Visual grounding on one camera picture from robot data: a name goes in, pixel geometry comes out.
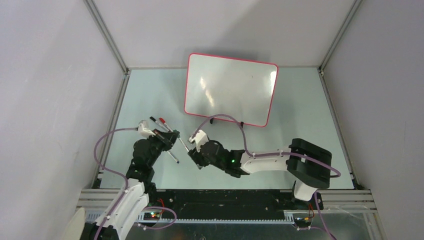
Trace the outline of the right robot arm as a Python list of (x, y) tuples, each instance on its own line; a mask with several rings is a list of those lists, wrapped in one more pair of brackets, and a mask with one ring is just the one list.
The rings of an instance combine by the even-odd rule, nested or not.
[(268, 171), (292, 174), (296, 180), (290, 201), (297, 209), (308, 206), (317, 190), (330, 187), (332, 153), (301, 138), (294, 138), (286, 150), (251, 154), (225, 149), (209, 138), (188, 141), (195, 146), (188, 155), (199, 168), (212, 165), (235, 178)]

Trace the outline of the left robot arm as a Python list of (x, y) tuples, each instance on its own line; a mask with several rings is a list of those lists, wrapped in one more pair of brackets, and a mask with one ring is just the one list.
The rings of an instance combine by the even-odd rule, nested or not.
[(137, 140), (133, 145), (130, 166), (124, 184), (111, 205), (93, 223), (85, 223), (82, 240), (124, 240), (145, 208), (158, 202), (153, 166), (161, 153), (169, 151), (180, 133), (176, 130), (153, 134)]

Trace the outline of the pink framed whiteboard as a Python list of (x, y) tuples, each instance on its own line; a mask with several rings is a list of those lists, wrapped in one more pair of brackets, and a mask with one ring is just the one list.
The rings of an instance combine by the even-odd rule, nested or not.
[(206, 53), (188, 56), (183, 110), (186, 114), (265, 127), (270, 118), (279, 67), (270, 62)]

